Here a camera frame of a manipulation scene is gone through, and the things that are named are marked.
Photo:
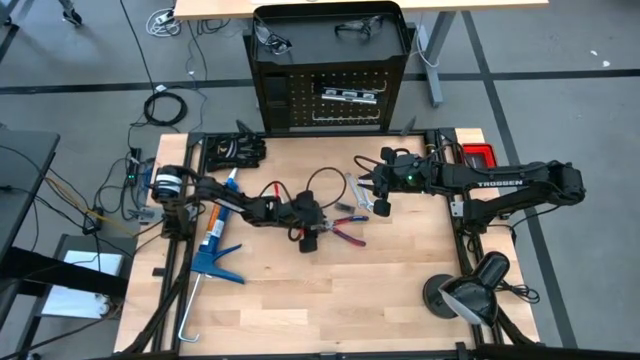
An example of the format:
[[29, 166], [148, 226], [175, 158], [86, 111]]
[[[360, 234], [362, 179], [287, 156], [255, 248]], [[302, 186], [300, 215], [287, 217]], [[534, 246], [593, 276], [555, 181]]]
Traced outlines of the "black aluminium table frame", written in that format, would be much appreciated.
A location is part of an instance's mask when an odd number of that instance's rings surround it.
[[[379, 159], [380, 148], [424, 153], [424, 135], [401, 137], [373, 132], [282, 133], [268, 137], [267, 158], [257, 169], [240, 170], [237, 182], [247, 195], [279, 180], [292, 195], [309, 176], [325, 166], [361, 174], [353, 163], [360, 154]], [[509, 343], [464, 319], [431, 314], [422, 300], [424, 283], [436, 274], [460, 274], [464, 240], [454, 238], [449, 201], [441, 196], [392, 194], [390, 217], [373, 214], [366, 223], [341, 225], [347, 234], [367, 242], [358, 247], [333, 233], [318, 238], [318, 250], [301, 254], [286, 229], [255, 228], [231, 215], [221, 247], [242, 243], [219, 260], [221, 267], [245, 278], [246, 284], [201, 280], [184, 336], [177, 338], [182, 305], [176, 299], [160, 331], [162, 350], [174, 349], [194, 360], [205, 356], [264, 354], [342, 355], [365, 352], [437, 352], [489, 342]], [[156, 238], [136, 254], [115, 351], [124, 350], [141, 332], [158, 306], [165, 267], [177, 275], [184, 242]]]

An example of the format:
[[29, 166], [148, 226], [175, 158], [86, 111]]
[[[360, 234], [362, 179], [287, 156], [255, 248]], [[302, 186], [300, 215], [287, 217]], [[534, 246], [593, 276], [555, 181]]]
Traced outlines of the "black pegboard cart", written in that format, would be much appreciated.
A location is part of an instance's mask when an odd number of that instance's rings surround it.
[[[382, 15], [382, 30], [370, 38], [354, 33], [334, 34], [336, 25]], [[259, 17], [293, 47], [274, 55], [254, 35], [253, 18]], [[268, 133], [326, 128], [336, 132], [386, 132], [390, 127], [416, 26], [405, 20], [392, 1], [264, 5], [252, 14], [242, 38], [257, 96], [263, 126]], [[357, 87], [382, 87], [376, 105], [323, 100], [313, 82]], [[373, 115], [379, 121], [312, 121], [318, 115]]]

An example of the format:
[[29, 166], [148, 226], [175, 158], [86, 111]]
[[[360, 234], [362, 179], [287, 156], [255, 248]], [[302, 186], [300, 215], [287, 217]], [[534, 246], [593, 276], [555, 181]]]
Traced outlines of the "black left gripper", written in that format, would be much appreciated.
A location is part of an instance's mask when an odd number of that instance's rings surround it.
[[311, 253], [318, 249], [318, 234], [329, 233], [331, 221], [325, 215], [311, 190], [305, 190], [289, 202], [294, 217], [290, 221], [287, 236], [296, 242], [300, 253]]

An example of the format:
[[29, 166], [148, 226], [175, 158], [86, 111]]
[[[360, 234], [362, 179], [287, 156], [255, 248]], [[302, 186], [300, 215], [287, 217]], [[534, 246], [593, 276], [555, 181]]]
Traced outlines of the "black side table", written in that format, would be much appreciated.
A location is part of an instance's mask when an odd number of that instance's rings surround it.
[[55, 132], [0, 129], [0, 262], [13, 247], [59, 141]]

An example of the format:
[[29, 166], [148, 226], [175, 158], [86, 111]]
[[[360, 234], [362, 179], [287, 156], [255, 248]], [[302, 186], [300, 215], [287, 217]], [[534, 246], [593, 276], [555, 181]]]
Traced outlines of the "black metal beam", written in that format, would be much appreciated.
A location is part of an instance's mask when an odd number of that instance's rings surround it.
[[128, 288], [125, 278], [12, 247], [0, 261], [0, 294], [22, 281], [64, 286], [113, 297], [123, 297]]

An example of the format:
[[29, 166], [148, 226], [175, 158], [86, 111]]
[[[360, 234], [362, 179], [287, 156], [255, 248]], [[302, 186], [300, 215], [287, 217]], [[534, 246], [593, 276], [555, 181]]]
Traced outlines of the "black desk lamp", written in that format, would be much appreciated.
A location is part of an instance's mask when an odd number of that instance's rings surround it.
[[509, 270], [506, 255], [489, 252], [468, 275], [430, 277], [423, 287], [423, 301], [436, 317], [461, 317], [471, 325], [493, 327], [499, 310], [495, 291]]

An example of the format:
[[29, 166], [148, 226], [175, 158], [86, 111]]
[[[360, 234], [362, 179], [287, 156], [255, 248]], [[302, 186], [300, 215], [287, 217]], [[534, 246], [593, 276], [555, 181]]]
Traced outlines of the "blue caulking gun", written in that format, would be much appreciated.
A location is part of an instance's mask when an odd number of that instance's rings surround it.
[[206, 227], [204, 237], [198, 247], [191, 265], [191, 271], [196, 274], [196, 279], [191, 290], [185, 313], [182, 317], [178, 331], [178, 338], [183, 342], [195, 343], [199, 340], [200, 337], [199, 334], [196, 334], [194, 337], [189, 337], [185, 333], [185, 331], [187, 328], [192, 304], [197, 295], [201, 280], [204, 277], [220, 278], [238, 284], [245, 283], [245, 280], [242, 276], [228, 270], [224, 270], [217, 265], [217, 261], [220, 258], [242, 247], [242, 245], [235, 245], [226, 249], [220, 249], [221, 238], [230, 213], [231, 211], [228, 208], [223, 207], [217, 203], [212, 206], [211, 215]]

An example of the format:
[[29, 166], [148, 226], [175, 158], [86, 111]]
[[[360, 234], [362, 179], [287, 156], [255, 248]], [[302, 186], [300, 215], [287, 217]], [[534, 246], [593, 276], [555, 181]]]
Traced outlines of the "red plastic bin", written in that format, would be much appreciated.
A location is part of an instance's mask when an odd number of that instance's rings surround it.
[[491, 144], [464, 144], [463, 151], [472, 168], [494, 168], [497, 166], [495, 152]]

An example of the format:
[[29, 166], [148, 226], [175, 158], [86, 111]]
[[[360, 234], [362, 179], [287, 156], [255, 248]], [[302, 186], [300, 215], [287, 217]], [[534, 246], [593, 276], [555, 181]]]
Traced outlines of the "wooden desk grey legs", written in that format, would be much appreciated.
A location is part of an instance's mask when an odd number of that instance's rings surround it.
[[313, 3], [348, 3], [363, 1], [393, 1], [405, 12], [437, 11], [433, 28], [418, 26], [417, 50], [422, 57], [428, 81], [429, 102], [434, 108], [443, 103], [437, 61], [458, 12], [500, 8], [544, 7], [549, 0], [176, 0], [174, 15], [180, 20], [250, 18], [263, 5]]

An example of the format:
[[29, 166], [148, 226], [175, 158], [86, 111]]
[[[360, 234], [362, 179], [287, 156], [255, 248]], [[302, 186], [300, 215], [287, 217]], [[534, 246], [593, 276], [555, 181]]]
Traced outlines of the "red blue handled pliers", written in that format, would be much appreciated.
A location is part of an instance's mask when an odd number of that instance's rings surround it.
[[331, 221], [331, 228], [327, 228], [327, 229], [330, 229], [331, 233], [333, 233], [334, 235], [340, 237], [341, 239], [347, 241], [348, 243], [354, 246], [365, 247], [367, 245], [365, 241], [357, 239], [343, 232], [338, 228], [338, 226], [343, 224], [349, 224], [349, 223], [367, 222], [368, 220], [369, 220], [369, 217], [364, 215], [352, 215], [352, 216], [343, 217], [340, 219], [329, 220]]

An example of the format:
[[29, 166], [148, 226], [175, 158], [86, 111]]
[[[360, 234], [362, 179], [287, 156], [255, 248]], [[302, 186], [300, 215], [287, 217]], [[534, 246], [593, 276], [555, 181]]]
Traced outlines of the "black work gloves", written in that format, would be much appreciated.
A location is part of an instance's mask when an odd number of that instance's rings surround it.
[[258, 168], [266, 158], [266, 143], [249, 133], [209, 137], [205, 146], [207, 172], [227, 168]]

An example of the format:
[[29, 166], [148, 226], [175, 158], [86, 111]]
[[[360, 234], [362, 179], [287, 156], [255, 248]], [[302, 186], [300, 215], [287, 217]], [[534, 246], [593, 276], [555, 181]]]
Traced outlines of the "black frame safety glasses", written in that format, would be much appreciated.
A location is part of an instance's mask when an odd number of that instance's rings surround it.
[[382, 15], [364, 17], [336, 25], [334, 34], [341, 36], [344, 33], [354, 33], [361, 38], [370, 38], [382, 30], [383, 24], [384, 17]]
[[277, 34], [269, 25], [259, 17], [253, 18], [254, 35], [260, 44], [267, 47], [274, 55], [282, 55], [293, 47], [291, 41]]

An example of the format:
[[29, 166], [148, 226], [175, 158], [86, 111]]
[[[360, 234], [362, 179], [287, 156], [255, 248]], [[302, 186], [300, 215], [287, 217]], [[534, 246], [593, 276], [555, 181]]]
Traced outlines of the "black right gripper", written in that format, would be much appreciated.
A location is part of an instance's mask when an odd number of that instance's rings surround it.
[[367, 189], [362, 192], [366, 199], [376, 197], [374, 214], [382, 217], [390, 215], [391, 204], [388, 197], [391, 193], [434, 195], [431, 163], [426, 158], [406, 149], [390, 147], [383, 147], [380, 157], [382, 162], [374, 167], [372, 173], [359, 176], [360, 184], [372, 185], [372, 192]]

